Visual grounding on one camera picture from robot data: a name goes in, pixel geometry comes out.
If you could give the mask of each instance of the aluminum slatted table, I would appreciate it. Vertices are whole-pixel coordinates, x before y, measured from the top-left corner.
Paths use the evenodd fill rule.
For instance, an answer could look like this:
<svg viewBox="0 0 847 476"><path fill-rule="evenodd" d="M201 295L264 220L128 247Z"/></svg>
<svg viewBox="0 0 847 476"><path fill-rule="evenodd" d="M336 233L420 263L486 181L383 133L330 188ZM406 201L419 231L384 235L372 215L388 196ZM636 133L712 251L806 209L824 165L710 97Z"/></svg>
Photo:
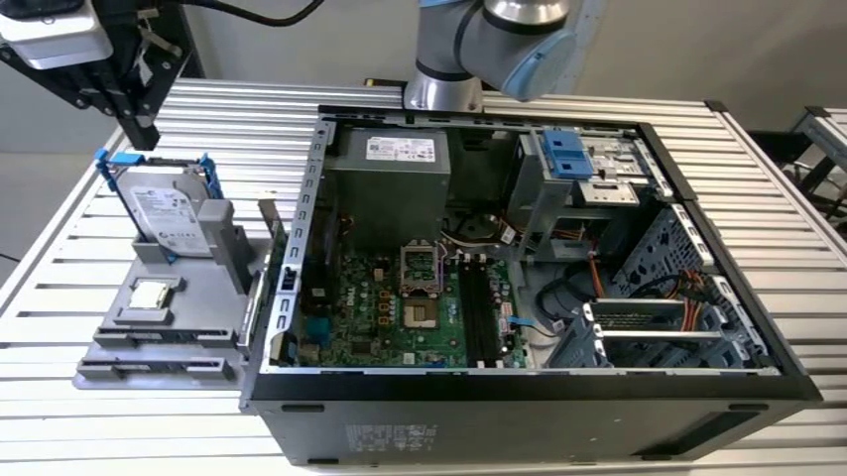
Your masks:
<svg viewBox="0 0 847 476"><path fill-rule="evenodd" d="M400 91L180 80L163 108L157 153L211 153L238 222L254 236L266 233L260 197L275 197L291 216L318 104L399 107ZM358 474L847 474L847 246L734 118L700 102L572 96L522 104L488 94L486 109L655 126L826 403L692 463L415 466ZM107 146L125 148L120 134ZM133 259L132 234L89 169L0 290L0 474L279 474L287 461L260 419L239 414L236 392L79 391L71 384Z"/></svg>
<svg viewBox="0 0 847 476"><path fill-rule="evenodd" d="M806 109L795 131L808 136L835 165L847 171L847 109Z"/></svg>

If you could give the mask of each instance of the ram slot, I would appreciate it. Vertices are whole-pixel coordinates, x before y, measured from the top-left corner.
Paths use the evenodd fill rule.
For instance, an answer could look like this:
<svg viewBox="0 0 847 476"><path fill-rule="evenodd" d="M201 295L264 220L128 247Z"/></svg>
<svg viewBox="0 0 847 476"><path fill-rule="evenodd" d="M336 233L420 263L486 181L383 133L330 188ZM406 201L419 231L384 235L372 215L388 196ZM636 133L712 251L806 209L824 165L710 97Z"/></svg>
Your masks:
<svg viewBox="0 0 847 476"><path fill-rule="evenodd" d="M459 264L459 295L468 366L483 362L486 367L494 367L499 358L498 330L491 313L491 295L484 263L474 261Z"/></svg>

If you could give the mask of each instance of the motherboard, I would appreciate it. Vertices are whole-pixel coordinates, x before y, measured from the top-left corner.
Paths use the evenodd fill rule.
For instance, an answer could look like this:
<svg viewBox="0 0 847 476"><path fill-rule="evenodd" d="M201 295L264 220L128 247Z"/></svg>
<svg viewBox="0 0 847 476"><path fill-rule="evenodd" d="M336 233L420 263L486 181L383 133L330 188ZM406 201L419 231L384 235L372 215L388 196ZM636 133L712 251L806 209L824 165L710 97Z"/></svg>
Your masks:
<svg viewBox="0 0 847 476"><path fill-rule="evenodd" d="M526 367L506 263L446 253L427 243L343 253L338 300L307 317L300 365Z"/></svg>

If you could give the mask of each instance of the power supply label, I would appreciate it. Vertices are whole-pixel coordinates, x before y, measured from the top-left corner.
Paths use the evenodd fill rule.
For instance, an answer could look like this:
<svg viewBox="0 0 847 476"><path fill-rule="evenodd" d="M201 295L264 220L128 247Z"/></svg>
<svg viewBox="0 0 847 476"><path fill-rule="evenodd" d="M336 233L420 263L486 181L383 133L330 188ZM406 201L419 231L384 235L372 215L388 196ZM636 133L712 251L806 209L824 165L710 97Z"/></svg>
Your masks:
<svg viewBox="0 0 847 476"><path fill-rule="evenodd" d="M436 424L348 424L351 451L431 451L438 435Z"/></svg>
<svg viewBox="0 0 847 476"><path fill-rule="evenodd" d="M135 186L131 192L159 244L177 255L208 254L209 245L188 195L173 188L149 186Z"/></svg>
<svg viewBox="0 0 847 476"><path fill-rule="evenodd" d="M368 161L435 162L434 139L372 137L368 139Z"/></svg>

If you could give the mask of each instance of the green circuit board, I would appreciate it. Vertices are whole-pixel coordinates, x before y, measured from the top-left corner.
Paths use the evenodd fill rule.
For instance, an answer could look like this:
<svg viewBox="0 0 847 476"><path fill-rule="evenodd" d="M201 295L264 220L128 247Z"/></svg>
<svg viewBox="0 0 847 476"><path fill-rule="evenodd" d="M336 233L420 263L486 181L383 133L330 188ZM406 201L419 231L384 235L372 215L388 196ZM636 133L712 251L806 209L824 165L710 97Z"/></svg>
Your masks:
<svg viewBox="0 0 847 476"><path fill-rule="evenodd" d="M424 269L424 263L416 272ZM506 266L488 267L492 295L514 301L508 291ZM400 253L350 252L342 257L338 278L338 305L330 316L330 339L319 352L322 367L467 367L458 264L443 265L442 292L436 299L400 294ZM424 305L431 306L424 312ZM414 313L418 308L422 315ZM491 302L491 318L499 324L500 302ZM503 339L499 332L492 336ZM504 367L526 367L523 342L502 355Z"/></svg>

